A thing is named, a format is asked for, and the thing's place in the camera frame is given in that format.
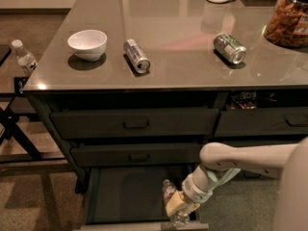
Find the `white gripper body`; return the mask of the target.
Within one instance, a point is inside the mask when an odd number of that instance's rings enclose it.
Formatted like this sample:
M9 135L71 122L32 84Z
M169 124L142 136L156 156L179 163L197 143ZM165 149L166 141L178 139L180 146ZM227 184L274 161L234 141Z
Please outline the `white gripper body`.
M205 203L212 195L212 191L202 191L193 182L193 176L189 174L182 182L182 191L185 196L193 203Z

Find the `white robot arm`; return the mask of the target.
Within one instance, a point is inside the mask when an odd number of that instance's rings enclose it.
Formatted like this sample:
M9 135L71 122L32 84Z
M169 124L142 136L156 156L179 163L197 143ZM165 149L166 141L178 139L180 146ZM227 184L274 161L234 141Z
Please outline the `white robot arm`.
M272 231L308 231L308 139L250 147L210 142L201 148L199 159L182 189L164 194L167 215L175 223L184 223L216 187L246 170L280 180Z

